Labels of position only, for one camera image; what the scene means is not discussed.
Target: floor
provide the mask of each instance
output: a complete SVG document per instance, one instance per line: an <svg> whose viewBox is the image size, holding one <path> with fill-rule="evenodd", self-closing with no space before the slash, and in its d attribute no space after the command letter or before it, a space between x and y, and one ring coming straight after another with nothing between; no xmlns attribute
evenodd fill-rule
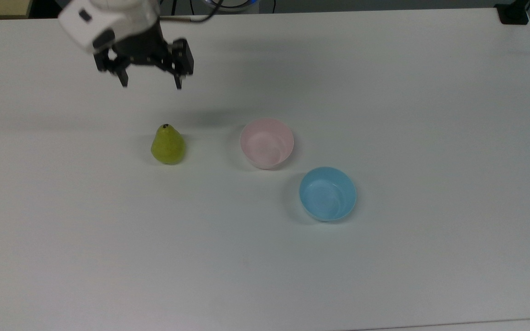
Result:
<svg viewBox="0 0 530 331"><path fill-rule="evenodd" d="M328 12L328 11L378 11L395 9L435 9L435 8L492 8L494 4L509 4L509 0L261 0L260 13ZM191 15L190 2L196 15L203 15L210 8L203 0L179 0L175 15ZM173 0L164 0L162 15L170 15Z"/></svg>

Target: bowl rim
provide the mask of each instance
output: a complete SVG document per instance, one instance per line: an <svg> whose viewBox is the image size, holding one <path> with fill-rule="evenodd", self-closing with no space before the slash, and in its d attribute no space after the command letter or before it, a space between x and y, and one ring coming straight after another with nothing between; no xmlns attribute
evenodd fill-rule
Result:
<svg viewBox="0 0 530 331"><path fill-rule="evenodd" d="M320 169L323 169L323 168L328 168L328 169L332 169L333 171L338 171L340 172L341 174L343 174L347 179L349 179L349 183L351 183L351 186L353 187L353 193L355 195L355 199L353 200L353 205L351 205L351 207L349 208L349 211L347 211L343 216L340 216L340 217L336 217L336 218L322 218L322 217L319 217L319 216L316 216L313 212L311 212L310 210L307 209L305 203L304 203L304 199L303 199L303 196L302 196L302 186L305 184L304 183L304 179L313 171L315 170L320 170ZM337 168L334 168L334 167L326 167L326 166L323 166L323 167L316 167L316 168L313 168L312 170L308 171L302 178L302 180L300 181L300 187L299 187L299 191L298 191L298 195L300 195L300 202L301 202L301 205L302 207L304 208L304 210L314 219L316 220L319 220L321 222L332 222L332 221L337 221L337 220L340 220L341 218L345 218L346 216L348 216L349 214L351 214L351 212L353 211L353 209L355 209L355 205L357 204L357 186L355 186L355 182L353 181L353 179L345 174L344 171L341 171L340 169L337 169Z"/></svg>

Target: blue bowl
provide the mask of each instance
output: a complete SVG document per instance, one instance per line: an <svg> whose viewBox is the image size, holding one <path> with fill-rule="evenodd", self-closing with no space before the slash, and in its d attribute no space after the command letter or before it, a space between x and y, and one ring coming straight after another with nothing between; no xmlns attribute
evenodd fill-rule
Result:
<svg viewBox="0 0 530 331"><path fill-rule="evenodd" d="M355 207L355 184L344 172L330 167L308 172L300 183L300 200L304 209L321 222L347 216Z"/></svg>

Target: table surface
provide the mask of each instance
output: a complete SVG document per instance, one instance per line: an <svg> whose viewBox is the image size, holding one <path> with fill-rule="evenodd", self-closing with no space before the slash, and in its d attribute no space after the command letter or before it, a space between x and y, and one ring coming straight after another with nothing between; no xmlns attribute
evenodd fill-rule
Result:
<svg viewBox="0 0 530 331"><path fill-rule="evenodd" d="M0 18L28 17L32 0L0 0Z"/></svg>
<svg viewBox="0 0 530 331"><path fill-rule="evenodd" d="M0 330L330 331L530 318L530 25L495 9L163 23L193 77L97 73L0 21ZM238 145L274 117L275 171ZM170 123L188 153L150 154ZM359 200L311 220L340 168Z"/></svg>

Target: green pear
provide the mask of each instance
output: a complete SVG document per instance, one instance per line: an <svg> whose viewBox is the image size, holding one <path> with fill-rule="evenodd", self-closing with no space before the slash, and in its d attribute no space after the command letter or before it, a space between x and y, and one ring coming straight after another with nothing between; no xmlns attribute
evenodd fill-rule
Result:
<svg viewBox="0 0 530 331"><path fill-rule="evenodd" d="M173 126L164 124L156 130L151 153L160 162L179 163L185 155L185 141Z"/></svg>

